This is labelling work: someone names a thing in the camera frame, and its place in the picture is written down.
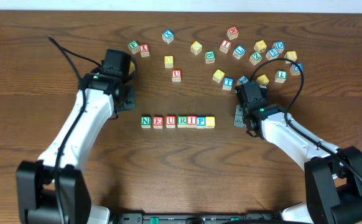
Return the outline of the green N block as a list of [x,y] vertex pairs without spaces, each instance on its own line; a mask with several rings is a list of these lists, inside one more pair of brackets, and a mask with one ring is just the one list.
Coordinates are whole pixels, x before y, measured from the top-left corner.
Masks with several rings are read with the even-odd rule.
[[141,128],[151,128],[152,120],[150,116],[141,117]]

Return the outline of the blue P block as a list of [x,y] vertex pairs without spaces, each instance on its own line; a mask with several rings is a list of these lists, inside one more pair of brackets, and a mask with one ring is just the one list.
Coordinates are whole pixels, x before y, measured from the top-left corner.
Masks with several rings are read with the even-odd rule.
[[197,116],[197,129],[205,129],[206,127],[206,117],[205,116]]

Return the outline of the red E block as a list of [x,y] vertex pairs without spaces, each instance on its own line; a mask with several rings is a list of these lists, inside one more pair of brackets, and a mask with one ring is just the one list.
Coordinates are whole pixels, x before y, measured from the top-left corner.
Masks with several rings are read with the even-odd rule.
[[164,119],[162,116],[154,116],[152,119],[152,127],[154,129],[162,129],[164,125]]

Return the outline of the red U block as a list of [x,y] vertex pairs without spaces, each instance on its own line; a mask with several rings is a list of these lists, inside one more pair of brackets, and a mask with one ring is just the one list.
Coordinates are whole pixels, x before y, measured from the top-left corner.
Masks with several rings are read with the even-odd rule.
[[176,116],[166,116],[165,125],[166,125],[166,128],[176,128],[177,117]]
[[179,69],[172,70],[172,81],[181,82],[182,81],[182,71]]

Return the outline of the green R block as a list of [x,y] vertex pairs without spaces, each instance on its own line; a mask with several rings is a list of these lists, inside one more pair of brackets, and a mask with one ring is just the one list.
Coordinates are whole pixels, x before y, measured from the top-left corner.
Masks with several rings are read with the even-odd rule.
[[177,117],[177,127],[178,128],[186,128],[187,127],[187,117],[186,116],[178,116]]

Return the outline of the green B block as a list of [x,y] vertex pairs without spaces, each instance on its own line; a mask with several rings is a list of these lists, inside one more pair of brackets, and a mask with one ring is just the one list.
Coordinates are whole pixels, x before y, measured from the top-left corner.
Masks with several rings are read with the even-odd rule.
[[214,63],[216,59],[215,51],[209,50],[205,52],[205,63]]

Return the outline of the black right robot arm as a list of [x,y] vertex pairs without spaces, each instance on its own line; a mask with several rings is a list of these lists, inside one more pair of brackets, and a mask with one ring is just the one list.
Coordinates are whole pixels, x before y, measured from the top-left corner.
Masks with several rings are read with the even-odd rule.
[[234,123],[284,151],[304,172],[304,203],[278,214],[279,223],[362,222],[362,152],[340,148],[301,124],[278,104],[237,105]]

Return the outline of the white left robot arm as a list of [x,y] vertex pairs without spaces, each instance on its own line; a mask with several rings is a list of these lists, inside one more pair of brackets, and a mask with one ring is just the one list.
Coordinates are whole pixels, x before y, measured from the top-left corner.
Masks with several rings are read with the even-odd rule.
[[35,162],[16,170],[22,223],[110,223],[111,211],[93,205],[83,171],[101,128],[118,113],[135,107],[130,75],[87,73],[75,104],[51,145]]

